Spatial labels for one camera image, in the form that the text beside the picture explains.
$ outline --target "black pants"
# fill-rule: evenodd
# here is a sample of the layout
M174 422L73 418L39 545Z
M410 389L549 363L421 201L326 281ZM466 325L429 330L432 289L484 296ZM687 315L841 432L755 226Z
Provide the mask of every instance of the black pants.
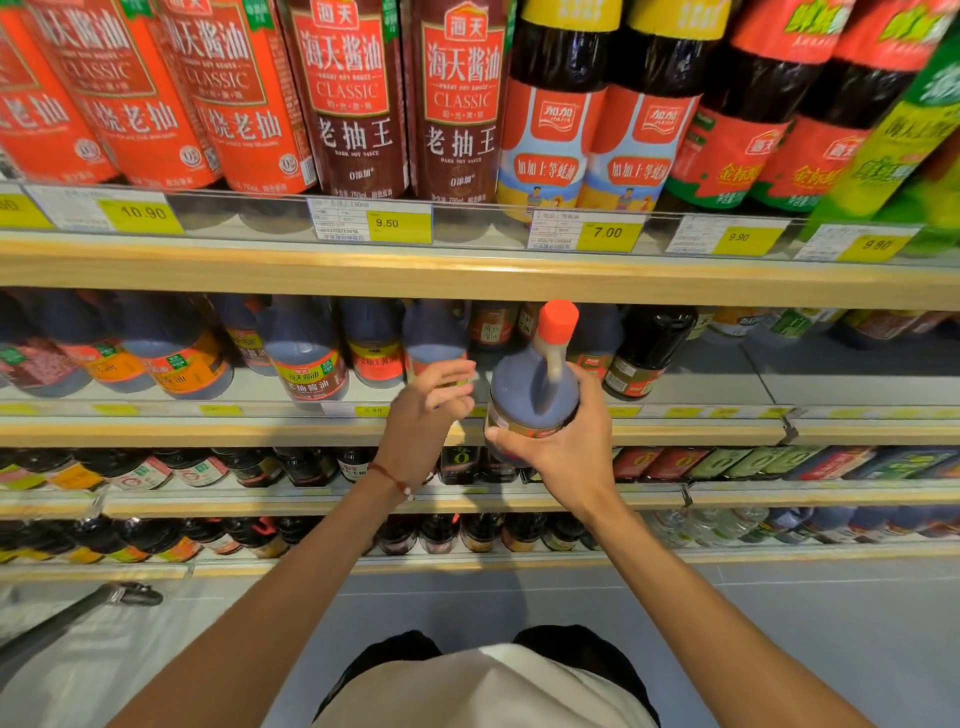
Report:
M586 627L579 624L569 627L553 624L530 627L514 637L514 644L531 649L541 657L561 665L586 670L610 680L639 700L650 717L660 725L660 717L650 704L647 689L627 656L609 642L601 640ZM410 662L431 660L442 654L433 640L418 631L404 632L382 643L371 644L348 665L337 684L333 686L333 690L324 699L320 710L317 711L317 716L324 711L344 685L372 667L397 660Z

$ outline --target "right arm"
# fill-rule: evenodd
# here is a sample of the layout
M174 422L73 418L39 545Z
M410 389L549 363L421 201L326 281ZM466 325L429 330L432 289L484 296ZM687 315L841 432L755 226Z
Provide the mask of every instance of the right arm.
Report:
M872 723L777 647L694 569L658 541L613 481L612 426L599 382L582 369L580 409L555 435L533 440L492 427L487 437L540 471L579 518L670 645L724 728Z

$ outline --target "price tag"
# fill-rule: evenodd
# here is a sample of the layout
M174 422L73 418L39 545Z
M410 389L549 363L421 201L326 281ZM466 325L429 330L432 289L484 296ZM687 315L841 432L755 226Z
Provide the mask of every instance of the price tag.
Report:
M527 249L629 253L643 230L646 215L630 212L534 210Z
M307 200L313 227L321 240L348 243L433 243L433 206L430 203L390 200Z
M679 255L767 255L787 220L727 215L685 215L668 253Z
M243 417L239 404L198 404L197 409L204 417Z
M821 225L793 259L885 263L919 231L917 226Z
M107 417L136 417L140 410L132 404L91 404L94 411Z
M842 407L828 414L832 420L865 420L870 407Z
M14 403L0 404L0 417L33 417L40 414L32 404Z
M52 230L51 223L19 184L0 183L0 228Z
M390 414L390 405L357 404L353 407L353 414L357 417L386 417Z
M739 412L739 407L714 407L708 416L720 420L727 420L731 417L736 417Z
M640 414L640 410L643 409L640 407L607 407L607 411L610 412L610 416L615 420L630 420L633 417L636 417Z
M695 417L699 417L703 411L703 407L669 407L663 417L692 420Z
M884 412L882 417L889 420L922 420L924 411L919 407L901 407Z
M793 407L770 407L765 412L760 413L761 420L779 420L781 417L785 417L790 414Z
M97 204L118 232L183 235L183 226L166 200L162 203L98 200Z

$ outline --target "bracelet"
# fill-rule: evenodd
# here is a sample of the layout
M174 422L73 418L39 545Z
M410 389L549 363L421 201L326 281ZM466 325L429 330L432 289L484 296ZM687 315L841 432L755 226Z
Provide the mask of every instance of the bracelet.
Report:
M408 485L407 485L406 483L404 483L403 481L397 480L395 477L393 477L392 475L390 475L390 473L387 472L387 469L384 468L384 467L383 467L382 465L380 465L379 463L370 463L370 465L367 466L367 470L368 470L368 471L377 471L378 473L380 473L380 474L383 475L384 477L389 478L390 480L393 481L394 485L396 486L396 489L399 490L401 493L403 493L403 494L406 496L407 500L413 500L413 499L414 499L414 493L413 493L413 491L410 490L410 486L408 486Z

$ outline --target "hand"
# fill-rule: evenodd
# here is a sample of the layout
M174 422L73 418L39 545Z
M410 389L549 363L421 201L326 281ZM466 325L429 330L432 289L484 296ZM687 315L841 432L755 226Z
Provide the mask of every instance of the hand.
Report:
M560 505L593 528L598 519L626 507L613 483L612 423L600 382L567 363L580 381L580 408L573 422L535 440L500 427L488 427L487 439L540 471Z
M473 378L476 366L470 359L438 361L404 387L373 462L416 491L436 466L450 426L473 409L473 382L456 382Z

